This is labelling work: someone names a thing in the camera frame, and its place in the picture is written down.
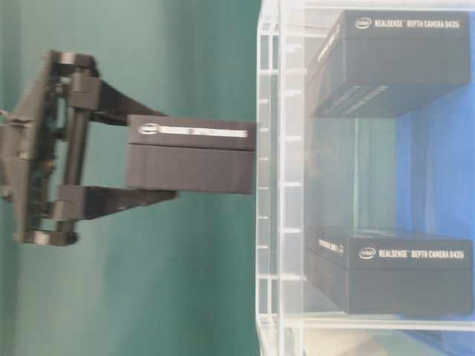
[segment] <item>white label strip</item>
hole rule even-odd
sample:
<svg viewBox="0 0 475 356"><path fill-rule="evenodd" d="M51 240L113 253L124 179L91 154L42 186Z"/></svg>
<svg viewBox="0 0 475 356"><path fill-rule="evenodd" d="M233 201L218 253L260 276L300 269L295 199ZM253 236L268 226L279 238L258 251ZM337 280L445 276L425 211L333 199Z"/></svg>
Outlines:
<svg viewBox="0 0 475 356"><path fill-rule="evenodd" d="M178 126L160 126L158 132L161 134L175 135L200 135L200 136L221 136L221 137L242 137L246 138L246 130L222 130L217 128L182 128Z"/></svg>

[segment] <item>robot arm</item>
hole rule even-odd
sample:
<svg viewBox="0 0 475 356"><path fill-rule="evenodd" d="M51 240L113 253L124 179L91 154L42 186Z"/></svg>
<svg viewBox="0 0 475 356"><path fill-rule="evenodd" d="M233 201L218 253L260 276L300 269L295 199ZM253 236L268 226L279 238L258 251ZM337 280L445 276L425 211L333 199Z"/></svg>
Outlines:
<svg viewBox="0 0 475 356"><path fill-rule="evenodd" d="M64 120L60 120L58 115L60 100L65 101ZM78 240L75 225L79 220L102 217L177 197L177 189L170 186L164 189L150 188L148 185L121 189L81 185L87 132L91 122L128 126L134 117L162 119L164 116L164 113L147 108L102 81L92 56L49 51L32 87L14 111L6 114L6 125L0 126L0 185L4 199L12 201L14 205L18 226L16 240L39 245L70 245ZM206 121L212 126L223 124ZM245 125L249 129L245 139L252 143L248 153L253 156L255 125ZM201 128L201 131L196 132L198 135L205 132L206 135L214 136L217 131L220 130ZM173 147L174 137L180 141L183 135L177 129L171 133L167 135L166 142ZM49 202L48 189L55 168L57 140L65 141L68 150L57 198ZM251 180L250 177L238 179ZM212 191L206 186L197 190ZM55 229L42 229L44 220L53 220Z"/></svg>

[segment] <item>product packaging box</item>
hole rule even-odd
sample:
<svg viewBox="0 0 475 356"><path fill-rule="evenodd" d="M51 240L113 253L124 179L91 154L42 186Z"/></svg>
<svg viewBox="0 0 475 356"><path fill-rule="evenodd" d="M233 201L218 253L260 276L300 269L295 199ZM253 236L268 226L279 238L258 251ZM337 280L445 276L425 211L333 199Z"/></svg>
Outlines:
<svg viewBox="0 0 475 356"><path fill-rule="evenodd" d="M309 66L307 112L397 117L470 80L467 13L346 10Z"/></svg>
<svg viewBox="0 0 475 356"><path fill-rule="evenodd" d="M127 186L250 194L255 124L131 115Z"/></svg>
<svg viewBox="0 0 475 356"><path fill-rule="evenodd" d="M409 231L307 231L305 272L351 314L444 315L472 311L472 244Z"/></svg>

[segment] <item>transparent container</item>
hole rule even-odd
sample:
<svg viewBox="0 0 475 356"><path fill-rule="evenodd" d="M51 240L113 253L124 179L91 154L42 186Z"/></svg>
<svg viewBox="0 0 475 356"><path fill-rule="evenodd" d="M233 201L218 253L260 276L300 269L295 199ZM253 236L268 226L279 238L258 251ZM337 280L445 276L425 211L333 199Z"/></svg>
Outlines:
<svg viewBox="0 0 475 356"><path fill-rule="evenodd" d="M473 10L262 1L262 355L475 355Z"/></svg>

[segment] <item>metal rod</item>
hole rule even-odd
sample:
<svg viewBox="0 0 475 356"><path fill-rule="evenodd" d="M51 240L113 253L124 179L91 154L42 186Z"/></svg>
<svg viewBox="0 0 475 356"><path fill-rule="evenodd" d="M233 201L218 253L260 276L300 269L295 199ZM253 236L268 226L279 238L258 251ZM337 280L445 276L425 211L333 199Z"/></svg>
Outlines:
<svg viewBox="0 0 475 356"><path fill-rule="evenodd" d="M80 185L81 183L82 163L84 161L90 116L89 111L73 109L73 117L69 122L68 130L68 153L63 176L64 185ZM56 230L66 233L73 232L74 225L74 221L58 222Z"/></svg>

